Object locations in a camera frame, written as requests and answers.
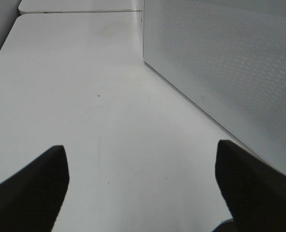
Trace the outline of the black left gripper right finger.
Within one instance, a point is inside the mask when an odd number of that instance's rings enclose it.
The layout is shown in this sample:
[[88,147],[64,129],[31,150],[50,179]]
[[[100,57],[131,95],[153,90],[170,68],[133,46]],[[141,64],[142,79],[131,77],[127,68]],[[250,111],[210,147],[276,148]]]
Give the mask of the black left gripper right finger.
[[215,178],[232,218],[217,232],[286,232],[286,175],[230,140],[217,145]]

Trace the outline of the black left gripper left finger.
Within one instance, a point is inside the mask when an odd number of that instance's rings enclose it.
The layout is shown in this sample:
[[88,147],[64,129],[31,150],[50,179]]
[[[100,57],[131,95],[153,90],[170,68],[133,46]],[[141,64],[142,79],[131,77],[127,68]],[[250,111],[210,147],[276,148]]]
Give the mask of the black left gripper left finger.
[[55,145],[0,183],[0,232],[50,232],[69,181],[65,148]]

